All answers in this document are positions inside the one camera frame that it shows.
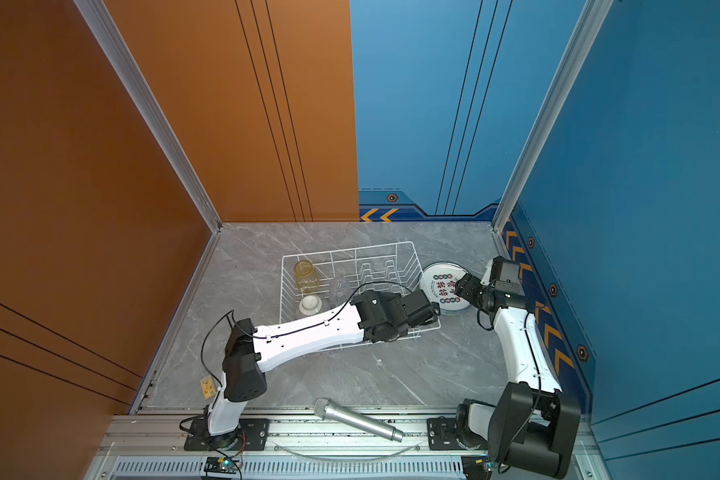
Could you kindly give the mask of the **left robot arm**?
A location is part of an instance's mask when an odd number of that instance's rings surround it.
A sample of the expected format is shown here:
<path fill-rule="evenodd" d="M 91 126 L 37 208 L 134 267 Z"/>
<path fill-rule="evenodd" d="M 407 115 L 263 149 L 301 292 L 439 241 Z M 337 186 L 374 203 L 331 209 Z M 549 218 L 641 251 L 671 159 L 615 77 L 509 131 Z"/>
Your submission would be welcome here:
<path fill-rule="evenodd" d="M 355 291 L 340 306 L 277 325 L 232 322 L 224 349 L 220 391 L 207 416 L 212 437 L 234 433 L 247 403 L 267 391 L 266 374 L 296 358 L 325 349 L 393 342 L 439 319 L 440 306 L 418 289 Z"/>

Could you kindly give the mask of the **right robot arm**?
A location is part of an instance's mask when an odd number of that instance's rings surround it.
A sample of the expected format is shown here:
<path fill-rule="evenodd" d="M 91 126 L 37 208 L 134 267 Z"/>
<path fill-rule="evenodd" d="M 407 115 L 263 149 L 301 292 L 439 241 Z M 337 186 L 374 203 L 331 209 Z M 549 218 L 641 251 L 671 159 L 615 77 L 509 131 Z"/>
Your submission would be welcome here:
<path fill-rule="evenodd" d="M 572 461 L 581 408 L 552 372 L 520 271 L 518 262 L 498 256 L 483 277 L 466 274 L 456 283 L 455 293 L 488 316 L 508 372 L 496 405 L 465 400 L 458 406 L 456 439 L 467 449 L 485 450 L 495 471 L 514 467 L 562 479 Z"/>

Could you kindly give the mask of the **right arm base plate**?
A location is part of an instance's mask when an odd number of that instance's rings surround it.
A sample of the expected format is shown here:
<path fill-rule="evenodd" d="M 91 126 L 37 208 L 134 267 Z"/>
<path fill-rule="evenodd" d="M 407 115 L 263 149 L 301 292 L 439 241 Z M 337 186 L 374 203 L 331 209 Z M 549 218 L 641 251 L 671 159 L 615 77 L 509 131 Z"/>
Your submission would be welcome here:
<path fill-rule="evenodd" d="M 485 451 L 487 442 L 479 436 L 461 432 L 455 418 L 436 417 L 426 420 L 428 448 L 431 451 Z"/>

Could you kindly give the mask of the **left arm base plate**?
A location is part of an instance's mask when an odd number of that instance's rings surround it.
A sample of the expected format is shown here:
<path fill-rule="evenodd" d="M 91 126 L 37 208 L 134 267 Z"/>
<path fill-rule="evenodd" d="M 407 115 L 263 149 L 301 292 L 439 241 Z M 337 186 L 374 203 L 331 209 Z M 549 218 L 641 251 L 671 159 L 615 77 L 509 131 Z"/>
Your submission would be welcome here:
<path fill-rule="evenodd" d="M 192 416 L 179 423 L 185 435 L 186 451 L 263 451 L 269 434 L 270 421 L 264 418 L 242 419 L 231 432 L 211 434 L 207 419 L 201 415 Z"/>

